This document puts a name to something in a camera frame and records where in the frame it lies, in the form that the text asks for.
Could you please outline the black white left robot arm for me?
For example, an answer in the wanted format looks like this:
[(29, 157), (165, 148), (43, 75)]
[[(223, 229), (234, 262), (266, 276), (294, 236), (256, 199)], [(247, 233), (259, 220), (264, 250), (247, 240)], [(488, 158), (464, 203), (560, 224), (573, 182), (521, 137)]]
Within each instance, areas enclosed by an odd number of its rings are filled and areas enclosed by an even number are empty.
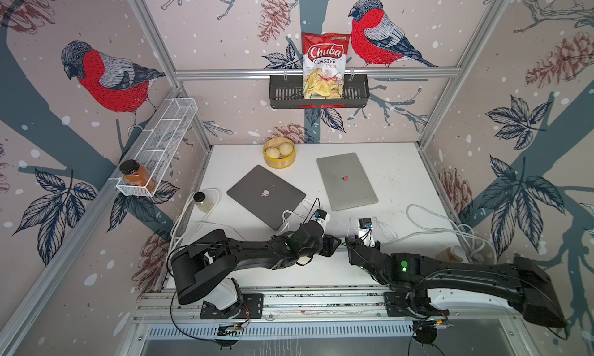
[(231, 272), (244, 269), (286, 269), (302, 257), (331, 257), (341, 239), (309, 221), (295, 231), (274, 235), (266, 241), (240, 241), (213, 230), (195, 242), (171, 252), (170, 271), (180, 305), (207, 297)]

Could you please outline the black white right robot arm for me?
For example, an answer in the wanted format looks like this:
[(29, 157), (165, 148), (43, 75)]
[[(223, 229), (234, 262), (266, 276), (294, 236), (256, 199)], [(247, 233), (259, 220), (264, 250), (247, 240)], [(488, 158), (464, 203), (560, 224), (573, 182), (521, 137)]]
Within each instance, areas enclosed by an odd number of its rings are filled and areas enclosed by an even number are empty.
[(388, 287), (388, 314), (392, 317), (448, 317), (448, 310), (432, 305), (430, 289), (457, 289), (507, 301), (529, 323), (565, 328), (567, 321), (551, 277), (529, 258), (511, 264), (476, 265), (440, 261), (406, 252), (388, 255), (366, 246), (360, 238), (347, 238), (349, 263)]

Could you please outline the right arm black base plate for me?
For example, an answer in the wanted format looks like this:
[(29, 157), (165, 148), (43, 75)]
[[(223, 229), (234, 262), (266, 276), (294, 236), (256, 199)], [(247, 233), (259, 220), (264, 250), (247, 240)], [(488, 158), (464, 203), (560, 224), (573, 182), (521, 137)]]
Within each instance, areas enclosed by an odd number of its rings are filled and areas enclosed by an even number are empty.
[(447, 319), (449, 310), (441, 310), (432, 305), (426, 291), (384, 292), (383, 298), (388, 317), (411, 317), (416, 320), (430, 318)]

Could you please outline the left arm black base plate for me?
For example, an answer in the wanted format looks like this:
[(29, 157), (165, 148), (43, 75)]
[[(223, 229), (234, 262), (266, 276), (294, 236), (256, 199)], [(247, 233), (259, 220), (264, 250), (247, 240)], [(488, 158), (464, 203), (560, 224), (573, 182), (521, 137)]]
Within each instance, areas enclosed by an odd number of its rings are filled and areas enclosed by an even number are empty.
[(242, 294), (240, 300), (225, 310), (219, 310), (213, 303), (204, 301), (201, 307), (201, 320), (247, 320), (261, 319), (264, 295), (261, 293)]

